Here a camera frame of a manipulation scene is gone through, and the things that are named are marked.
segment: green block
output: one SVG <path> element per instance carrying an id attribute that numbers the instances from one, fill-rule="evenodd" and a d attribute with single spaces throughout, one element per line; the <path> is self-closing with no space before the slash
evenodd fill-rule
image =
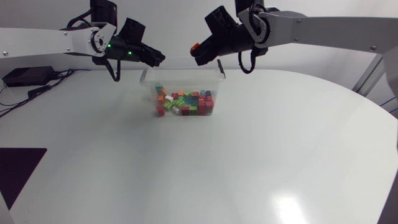
<path id="1" fill-rule="evenodd" d="M 158 83 L 155 85 L 155 89 L 156 91 L 163 91 L 163 86 L 160 83 Z"/>
<path id="2" fill-rule="evenodd" d="M 170 103 L 170 102 L 166 102 L 166 103 L 163 104 L 163 108 L 166 111 L 170 111 L 173 108 L 173 104 Z"/>
<path id="3" fill-rule="evenodd" d="M 185 101 L 178 99 L 173 101 L 173 104 L 179 109 L 181 109 L 183 106 L 185 106 Z"/>
<path id="4" fill-rule="evenodd" d="M 198 100 L 192 100 L 191 101 L 191 106 L 198 106 L 199 101 Z"/>
<path id="5" fill-rule="evenodd" d="M 192 96 L 192 92 L 185 92 L 184 93 L 184 97 L 186 97 L 186 98 L 189 98 L 189 97 L 191 97 Z"/>
<path id="6" fill-rule="evenodd" d="M 189 115 L 197 115 L 198 114 L 198 107 L 197 106 L 190 106 L 189 107 Z"/>

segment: white table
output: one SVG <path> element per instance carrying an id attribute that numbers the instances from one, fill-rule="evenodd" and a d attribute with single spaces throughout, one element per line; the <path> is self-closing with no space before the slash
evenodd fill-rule
<path id="1" fill-rule="evenodd" d="M 0 147 L 48 149 L 16 223 L 377 223 L 398 123 L 371 101 L 227 70 L 212 116 L 157 118 L 140 74 L 80 72 L 0 119 Z"/>

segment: black box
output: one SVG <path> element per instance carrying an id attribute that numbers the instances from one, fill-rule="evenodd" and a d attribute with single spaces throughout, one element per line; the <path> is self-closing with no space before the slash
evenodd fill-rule
<path id="1" fill-rule="evenodd" d="M 8 87 L 46 85 L 51 80 L 51 66 L 16 68 L 2 78 Z"/>

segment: plastic container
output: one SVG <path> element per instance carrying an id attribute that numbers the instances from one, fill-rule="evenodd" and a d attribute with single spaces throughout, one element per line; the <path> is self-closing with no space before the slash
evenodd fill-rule
<path id="1" fill-rule="evenodd" d="M 203 68 L 197 65 L 179 67 L 175 64 L 163 65 L 160 68 L 147 67 L 142 72 L 140 84 L 147 88 L 154 105 L 154 112 L 158 116 L 200 116 L 213 113 L 218 87 L 224 79 L 221 61 L 217 60 Z M 170 102 L 172 105 L 165 104 L 168 99 L 172 101 Z"/>

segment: black mat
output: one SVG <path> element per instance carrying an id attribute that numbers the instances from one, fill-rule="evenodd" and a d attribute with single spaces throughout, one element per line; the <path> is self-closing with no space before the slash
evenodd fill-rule
<path id="1" fill-rule="evenodd" d="M 0 192 L 12 207 L 47 149 L 0 148 Z"/>

